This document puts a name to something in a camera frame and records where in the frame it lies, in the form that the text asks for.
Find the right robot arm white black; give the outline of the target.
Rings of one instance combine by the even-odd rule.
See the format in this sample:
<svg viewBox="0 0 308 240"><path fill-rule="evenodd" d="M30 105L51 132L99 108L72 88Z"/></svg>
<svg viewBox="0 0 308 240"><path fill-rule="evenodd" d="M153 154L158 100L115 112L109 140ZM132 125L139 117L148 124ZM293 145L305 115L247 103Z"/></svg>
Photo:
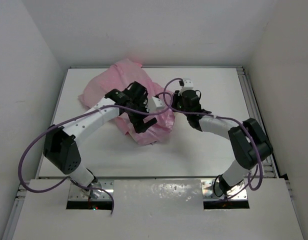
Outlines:
<svg viewBox="0 0 308 240"><path fill-rule="evenodd" d="M235 126L232 124L234 119L215 116L203 109L195 90L176 90L172 97L172 108L183 111L192 128L230 141L234 161L213 183L213 193L218 198L226 197L228 191L240 184L254 167L260 167L262 161L274 151L256 119L249 118Z"/></svg>

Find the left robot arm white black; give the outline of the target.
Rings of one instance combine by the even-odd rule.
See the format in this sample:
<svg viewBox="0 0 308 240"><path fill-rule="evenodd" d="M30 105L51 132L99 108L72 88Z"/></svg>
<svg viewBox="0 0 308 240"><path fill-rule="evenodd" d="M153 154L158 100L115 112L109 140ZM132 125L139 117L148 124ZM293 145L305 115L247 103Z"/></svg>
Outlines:
<svg viewBox="0 0 308 240"><path fill-rule="evenodd" d="M87 189L96 177L82 163L79 146L105 123L126 113L134 131L144 133L157 123L156 118L144 121L148 91L134 81L126 89L113 89L86 112L86 116L62 126L51 126L46 134L43 155L64 175Z"/></svg>

